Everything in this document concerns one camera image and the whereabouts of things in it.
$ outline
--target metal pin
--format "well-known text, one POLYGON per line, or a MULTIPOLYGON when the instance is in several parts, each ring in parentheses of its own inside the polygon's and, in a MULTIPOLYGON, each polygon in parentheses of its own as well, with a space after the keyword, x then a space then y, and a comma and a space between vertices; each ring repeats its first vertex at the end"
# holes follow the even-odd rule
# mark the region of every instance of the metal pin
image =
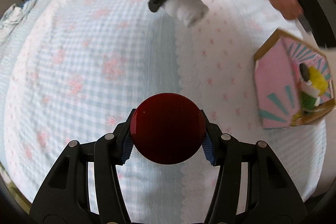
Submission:
POLYGON ((225 141, 228 141, 229 139, 231 139, 231 136, 229 134, 222 134, 221 138, 225 141))
POLYGON ((75 147, 76 145, 77 145, 77 141, 71 141, 70 143, 69 143, 69 146, 70 147, 75 147))
POLYGON ((258 145, 261 147, 261 148, 265 148, 267 146, 267 143, 265 143, 264 141, 260 141, 258 142, 258 145))
POLYGON ((105 135, 105 139, 106 140, 112 140, 114 138, 114 134, 113 133, 107 133, 106 135, 105 135))

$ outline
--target finger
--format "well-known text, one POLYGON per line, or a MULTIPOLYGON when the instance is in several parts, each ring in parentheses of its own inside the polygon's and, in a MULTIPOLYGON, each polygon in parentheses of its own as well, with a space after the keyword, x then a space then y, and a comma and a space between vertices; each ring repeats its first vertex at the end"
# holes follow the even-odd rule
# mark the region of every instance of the finger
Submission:
POLYGON ((297 0, 269 0, 272 6, 279 10, 287 20, 296 19, 303 14, 303 9, 297 0))

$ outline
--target bed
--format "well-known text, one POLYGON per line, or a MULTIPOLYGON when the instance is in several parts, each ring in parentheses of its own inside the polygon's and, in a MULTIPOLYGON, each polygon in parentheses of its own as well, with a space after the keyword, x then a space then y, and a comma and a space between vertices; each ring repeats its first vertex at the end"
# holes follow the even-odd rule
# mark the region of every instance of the bed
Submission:
MULTIPOLYGON (((161 92, 187 96, 239 141, 267 141, 302 199, 312 195, 326 151, 325 121, 262 130, 253 87, 254 52, 277 27, 301 37, 300 30, 266 0, 202 1, 210 12, 190 29, 163 10, 152 14, 147 0, 28 0, 7 11, 0 22, 0 161, 30 202, 70 140, 97 140, 161 92)), ((217 174, 202 150, 164 166, 135 149, 118 167, 127 210, 139 223, 202 222, 217 174)), ((237 212, 243 210, 242 195, 237 212)))

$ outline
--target red disc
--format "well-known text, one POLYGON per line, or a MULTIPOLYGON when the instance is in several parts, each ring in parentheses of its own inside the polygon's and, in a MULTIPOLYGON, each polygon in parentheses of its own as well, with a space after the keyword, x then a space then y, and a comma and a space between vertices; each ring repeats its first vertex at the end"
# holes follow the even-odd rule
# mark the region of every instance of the red disc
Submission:
POLYGON ((158 164, 178 164, 192 157, 205 135, 205 122, 197 105, 174 93, 149 97, 131 120, 135 147, 158 164))

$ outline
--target rolled sock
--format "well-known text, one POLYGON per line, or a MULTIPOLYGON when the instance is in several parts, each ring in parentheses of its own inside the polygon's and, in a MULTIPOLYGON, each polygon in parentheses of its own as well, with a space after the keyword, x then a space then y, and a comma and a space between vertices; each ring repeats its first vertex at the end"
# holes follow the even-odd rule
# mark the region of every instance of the rolled sock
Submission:
POLYGON ((203 19, 209 8, 201 0, 167 0, 163 6, 168 15, 192 27, 203 19))

